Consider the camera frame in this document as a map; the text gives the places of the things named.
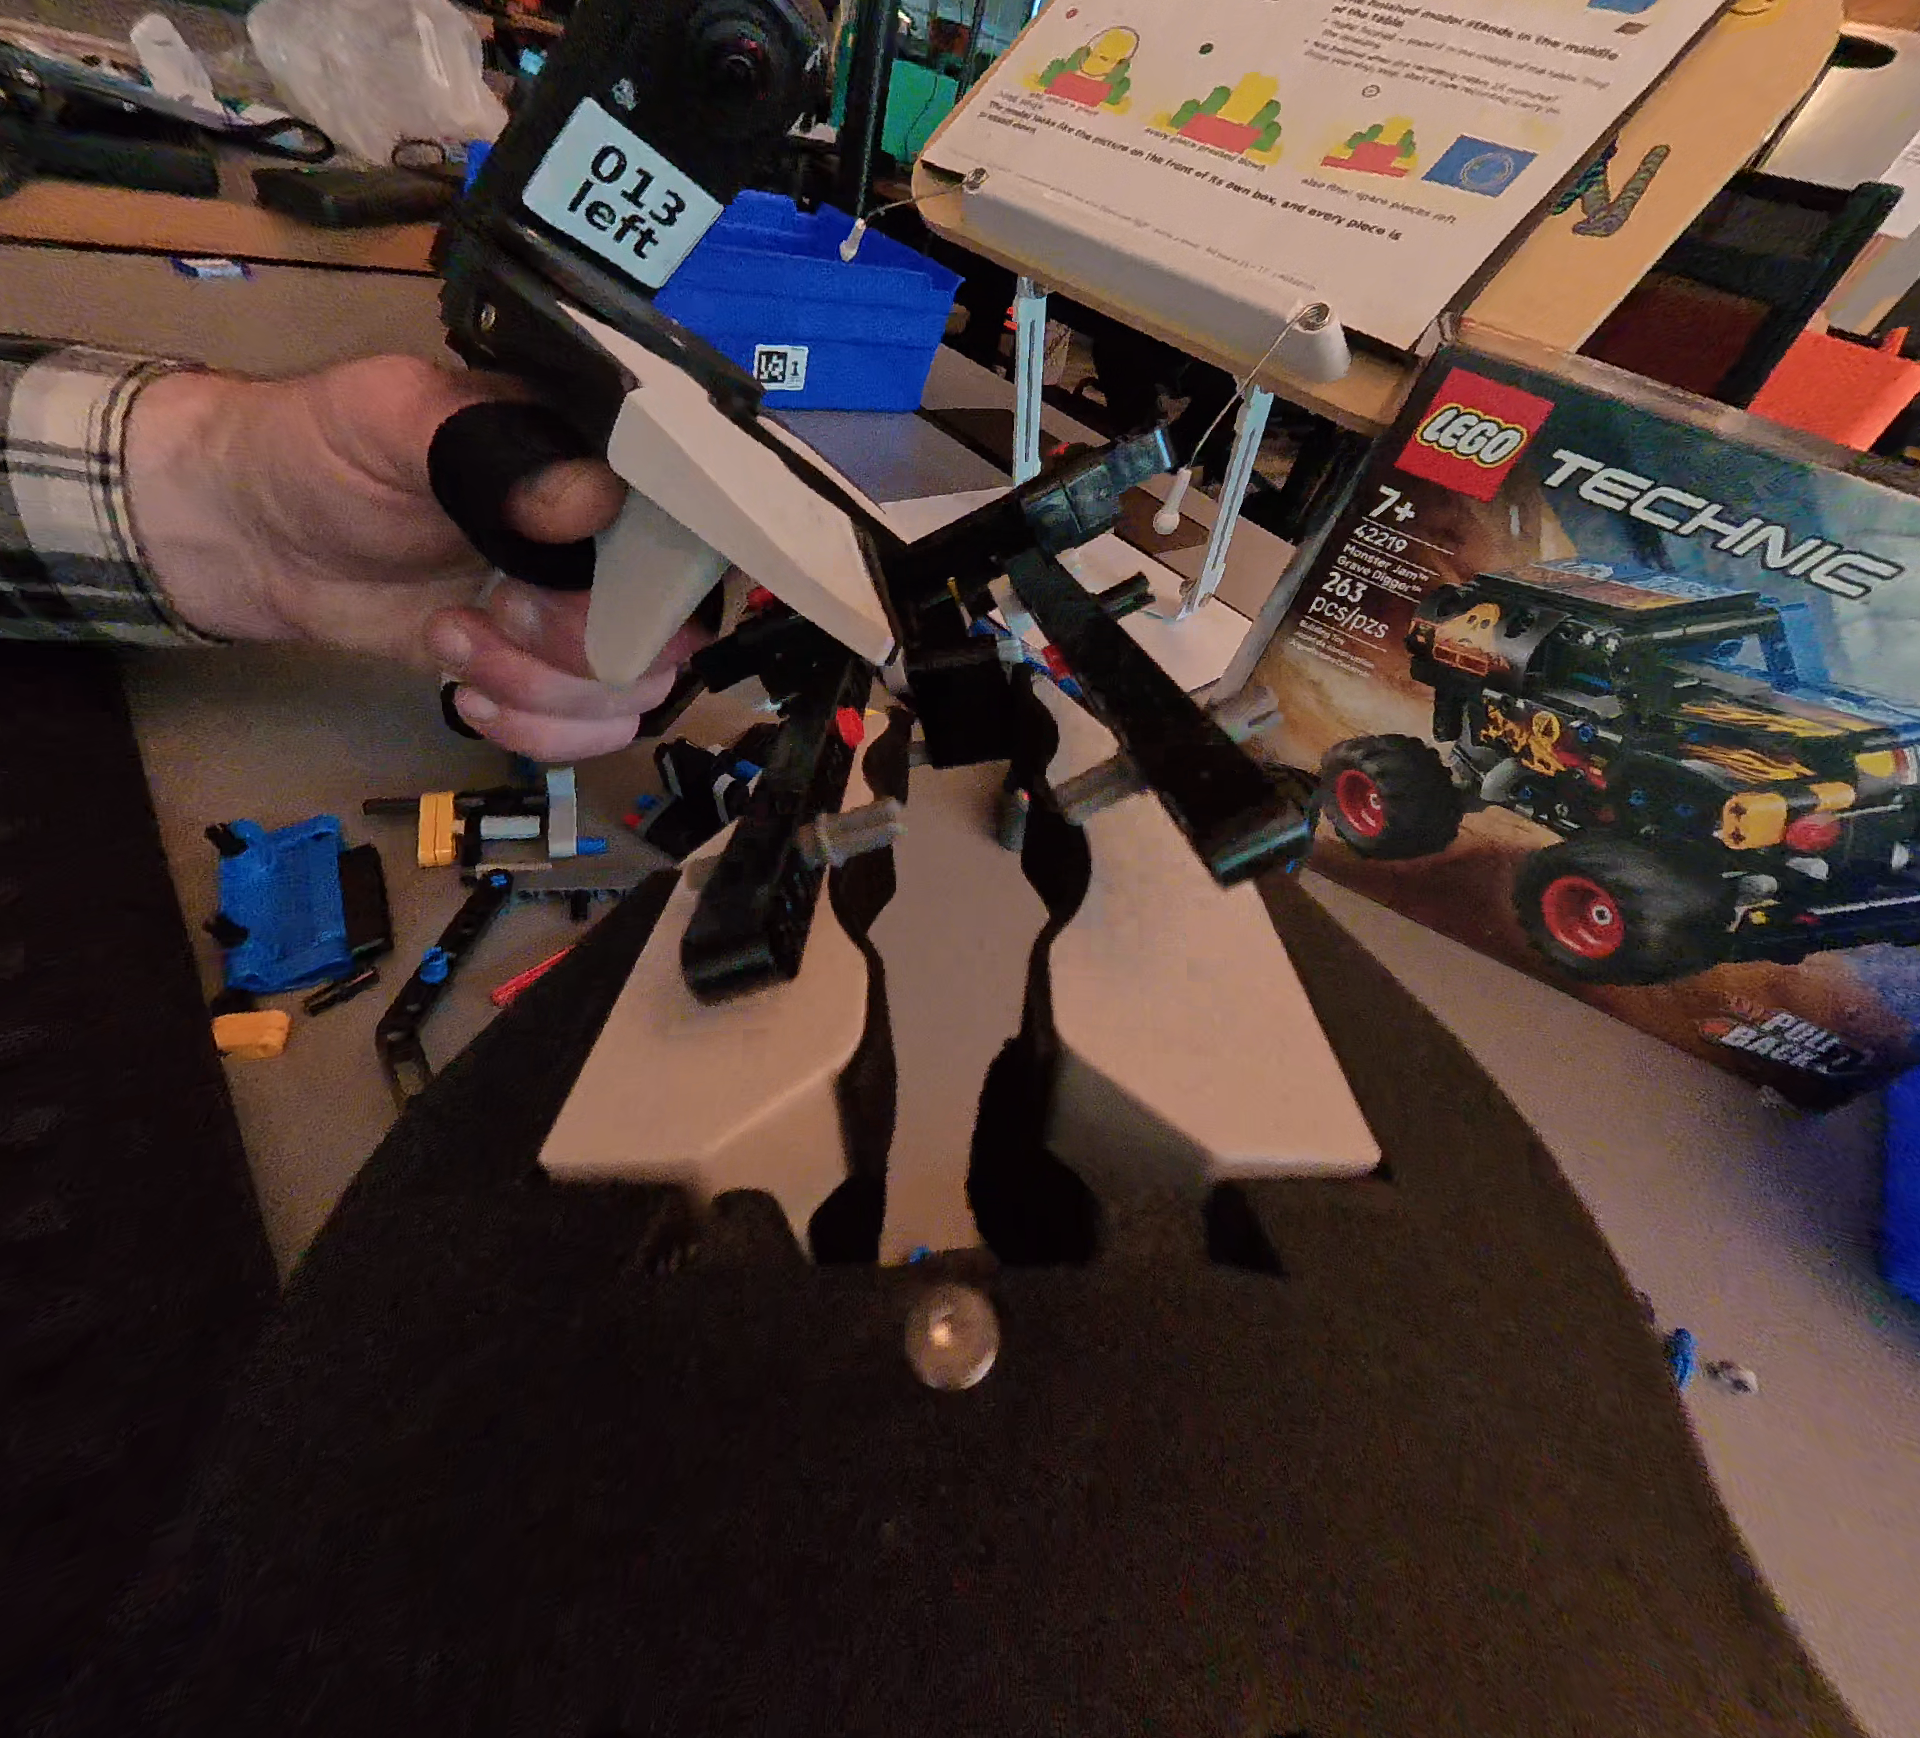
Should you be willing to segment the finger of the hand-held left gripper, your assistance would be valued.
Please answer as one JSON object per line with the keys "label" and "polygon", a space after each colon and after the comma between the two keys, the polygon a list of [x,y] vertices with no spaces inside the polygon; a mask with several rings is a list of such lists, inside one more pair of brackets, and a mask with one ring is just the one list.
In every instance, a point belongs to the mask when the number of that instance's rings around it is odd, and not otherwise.
{"label": "finger of the hand-held left gripper", "polygon": [[826,470],[786,459],[715,411],[687,375],[643,375],[609,431],[628,485],[609,528],[609,666],[652,668],[727,568],[881,668],[895,652],[852,514],[818,485]]}
{"label": "finger of the hand-held left gripper", "polygon": [[1011,408],[768,412],[767,421],[865,493],[903,541],[920,541],[1012,485]]}

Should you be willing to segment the monster truck toy set box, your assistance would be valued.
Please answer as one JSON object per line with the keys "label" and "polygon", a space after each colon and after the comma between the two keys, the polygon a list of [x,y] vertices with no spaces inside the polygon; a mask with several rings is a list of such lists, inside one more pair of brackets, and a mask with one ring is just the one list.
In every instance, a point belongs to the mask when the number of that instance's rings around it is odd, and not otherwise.
{"label": "monster truck toy set box", "polygon": [[1501,335],[1418,375],[1257,670],[1311,866],[1833,1109],[1916,1067],[1916,465]]}

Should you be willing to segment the wooden table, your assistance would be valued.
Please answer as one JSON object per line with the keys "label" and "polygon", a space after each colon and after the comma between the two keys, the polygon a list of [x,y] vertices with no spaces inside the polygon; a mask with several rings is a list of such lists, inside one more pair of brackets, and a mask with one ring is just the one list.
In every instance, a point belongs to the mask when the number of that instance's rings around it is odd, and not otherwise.
{"label": "wooden table", "polygon": [[4,335],[241,375],[402,354],[451,367],[435,229],[316,229],[257,206],[250,165],[190,199],[26,183],[1,203]]}

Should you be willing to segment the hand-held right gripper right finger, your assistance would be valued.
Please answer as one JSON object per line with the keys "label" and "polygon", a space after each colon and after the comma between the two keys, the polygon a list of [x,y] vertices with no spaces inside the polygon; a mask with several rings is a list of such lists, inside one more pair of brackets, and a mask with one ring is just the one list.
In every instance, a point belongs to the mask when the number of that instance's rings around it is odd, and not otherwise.
{"label": "hand-held right gripper right finger", "polygon": [[1135,797],[1071,825],[1036,754],[1006,836],[1042,906],[1006,1044],[1006,1250],[1089,1254],[1102,1204],[1364,1176],[1378,1141],[1254,887],[1212,887]]}

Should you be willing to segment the printed instruction sheet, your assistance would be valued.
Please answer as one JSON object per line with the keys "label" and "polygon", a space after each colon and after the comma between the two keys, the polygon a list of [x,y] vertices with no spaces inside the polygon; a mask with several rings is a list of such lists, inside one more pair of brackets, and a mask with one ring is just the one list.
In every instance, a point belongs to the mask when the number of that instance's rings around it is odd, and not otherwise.
{"label": "printed instruction sheet", "polygon": [[1254,199],[1514,206],[1603,139],[1734,0],[1049,0],[922,163],[1089,193],[1128,169]]}

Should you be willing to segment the light grey desk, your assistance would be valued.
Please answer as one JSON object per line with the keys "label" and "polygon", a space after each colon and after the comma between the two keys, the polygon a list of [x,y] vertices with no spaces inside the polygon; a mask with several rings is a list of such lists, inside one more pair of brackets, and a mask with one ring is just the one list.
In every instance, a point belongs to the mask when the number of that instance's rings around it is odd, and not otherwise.
{"label": "light grey desk", "polygon": [[[165,255],[4,244],[4,331],[243,374],[435,352],[424,277],[254,264],[190,281]],[[188,848],[228,811],[353,811],[362,787],[466,764],[419,679],[336,656],[159,652],[128,697],[180,903]],[[1880,1109],[1801,1116],[1743,1079],[1571,1003],[1326,877],[1332,921],[1504,1084],[1586,1200],[1630,1282],[1708,1361],[1756,1372],[1688,1398],[1726,1509],[1868,1733],[1916,1733],[1916,1311],[1877,1266]],[[362,1031],[234,1071],[233,1106],[286,1274],[393,1106]]]}

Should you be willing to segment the yellow black toy assembly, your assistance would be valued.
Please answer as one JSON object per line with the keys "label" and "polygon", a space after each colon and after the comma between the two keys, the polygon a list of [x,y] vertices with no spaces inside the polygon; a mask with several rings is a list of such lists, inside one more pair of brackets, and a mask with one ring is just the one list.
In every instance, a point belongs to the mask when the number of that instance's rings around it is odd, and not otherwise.
{"label": "yellow black toy assembly", "polygon": [[417,797],[371,797],[364,817],[409,820],[420,870],[488,866],[541,870],[556,861],[600,856],[603,838],[579,832],[579,801],[570,770],[547,770],[536,784],[494,785]]}

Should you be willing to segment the black toy truck chassis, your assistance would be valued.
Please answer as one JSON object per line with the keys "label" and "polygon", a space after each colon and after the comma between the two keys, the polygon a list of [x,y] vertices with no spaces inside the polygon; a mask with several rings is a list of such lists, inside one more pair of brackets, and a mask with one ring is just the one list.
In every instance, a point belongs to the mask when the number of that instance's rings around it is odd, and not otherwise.
{"label": "black toy truck chassis", "polygon": [[807,457],[786,464],[826,538],[852,544],[852,590],[876,597],[879,640],[829,614],[829,591],[800,578],[800,550],[767,564],[727,553],[775,604],[693,658],[721,691],[754,678],[778,726],[754,790],[682,937],[686,988],[707,1006],[790,983],[811,939],[824,876],[843,856],[826,823],[843,809],[865,740],[862,709],[879,670],[897,664],[930,761],[969,767],[1019,749],[1012,670],[999,640],[975,630],[987,605],[1019,609],[1091,716],[1115,737],[1131,784],[1151,792],[1211,880],[1234,887],[1296,863],[1308,848],[1304,787],[1261,767],[1228,726],[1187,695],[1126,634],[1121,599],[1089,591],[1065,557],[1116,525],[1121,502],[1172,467],[1164,431],[1071,449],[1041,477],[975,511],[903,541],[875,508]]}

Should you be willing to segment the blue plastic storage bin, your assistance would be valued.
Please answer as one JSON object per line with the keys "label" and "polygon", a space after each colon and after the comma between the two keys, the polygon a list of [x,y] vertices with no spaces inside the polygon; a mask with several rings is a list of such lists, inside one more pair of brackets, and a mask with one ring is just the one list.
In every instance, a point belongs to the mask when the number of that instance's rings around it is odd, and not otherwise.
{"label": "blue plastic storage bin", "polygon": [[761,388],[770,412],[917,412],[959,277],[854,221],[742,191],[655,306]]}

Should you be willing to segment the blue toy panel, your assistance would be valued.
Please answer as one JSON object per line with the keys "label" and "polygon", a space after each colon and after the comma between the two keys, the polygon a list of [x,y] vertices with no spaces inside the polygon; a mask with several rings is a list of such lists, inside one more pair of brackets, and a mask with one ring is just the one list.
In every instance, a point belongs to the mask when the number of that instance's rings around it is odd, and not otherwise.
{"label": "blue toy panel", "polygon": [[338,817],[312,815],[275,832],[241,817],[209,825],[205,838],[219,887],[205,930],[224,954],[228,991],[310,991],[347,975]]}

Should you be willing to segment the black toy block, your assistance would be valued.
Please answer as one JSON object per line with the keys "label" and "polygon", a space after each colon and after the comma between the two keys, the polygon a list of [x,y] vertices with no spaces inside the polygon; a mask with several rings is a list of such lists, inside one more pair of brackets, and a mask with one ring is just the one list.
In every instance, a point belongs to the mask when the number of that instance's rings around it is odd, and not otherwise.
{"label": "black toy block", "polygon": [[393,948],[388,884],[380,851],[371,842],[343,848],[338,883],[350,968],[371,969]]}

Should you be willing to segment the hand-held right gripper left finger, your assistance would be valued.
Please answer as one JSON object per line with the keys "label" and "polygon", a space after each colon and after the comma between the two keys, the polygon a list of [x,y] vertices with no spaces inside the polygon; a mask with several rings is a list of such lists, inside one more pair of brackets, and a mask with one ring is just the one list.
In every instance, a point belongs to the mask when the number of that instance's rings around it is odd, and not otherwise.
{"label": "hand-held right gripper left finger", "polygon": [[881,846],[824,887],[797,978],[707,1006],[679,947],[731,833],[682,870],[541,1150],[552,1179],[631,1179],[707,1204],[775,1197],[814,1254],[876,1254],[897,1067],[873,947],[897,889]]}

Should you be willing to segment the blue plastic tray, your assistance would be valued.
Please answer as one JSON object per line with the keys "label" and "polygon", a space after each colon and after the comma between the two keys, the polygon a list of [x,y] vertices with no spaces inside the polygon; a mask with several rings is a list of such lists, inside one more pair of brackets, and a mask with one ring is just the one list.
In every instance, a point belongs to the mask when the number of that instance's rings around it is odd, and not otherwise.
{"label": "blue plastic tray", "polygon": [[1885,1285],[1917,1306],[1917,1067],[1898,1072],[1880,1106],[1879,1262]]}

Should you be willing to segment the black angled toy beam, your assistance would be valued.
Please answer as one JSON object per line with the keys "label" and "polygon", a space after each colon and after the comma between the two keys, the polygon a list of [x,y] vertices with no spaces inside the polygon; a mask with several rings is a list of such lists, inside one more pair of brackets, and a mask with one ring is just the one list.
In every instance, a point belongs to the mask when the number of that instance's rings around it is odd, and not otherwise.
{"label": "black angled toy beam", "polygon": [[504,868],[478,873],[457,915],[420,954],[417,969],[377,1021],[373,1052],[397,1108],[412,1104],[432,1083],[435,1072],[420,1044],[420,1029],[441,1003],[471,948],[514,899],[514,889],[514,877]]}

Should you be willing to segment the white document stand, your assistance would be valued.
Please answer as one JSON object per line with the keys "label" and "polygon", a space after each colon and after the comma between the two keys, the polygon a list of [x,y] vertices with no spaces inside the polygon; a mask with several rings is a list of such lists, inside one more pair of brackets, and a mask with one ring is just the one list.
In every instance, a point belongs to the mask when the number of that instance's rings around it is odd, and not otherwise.
{"label": "white document stand", "polygon": [[1576,352],[1688,225],[1816,91],[1841,0],[1734,0],[1667,75],[1540,199],[1468,193],[1451,211],[1410,197],[1309,183],[1303,201],[1249,183],[1128,169],[1093,191],[952,178],[922,163],[927,223],[1019,278],[1014,474],[1036,467],[1037,317],[1047,297],[1177,345],[1246,388],[1228,483],[1201,564],[1151,564],[1156,599],[1128,622],[1201,693],[1247,664],[1249,622],[1212,599],[1271,401],[1355,431],[1386,428],[1418,367],[1458,324]]}

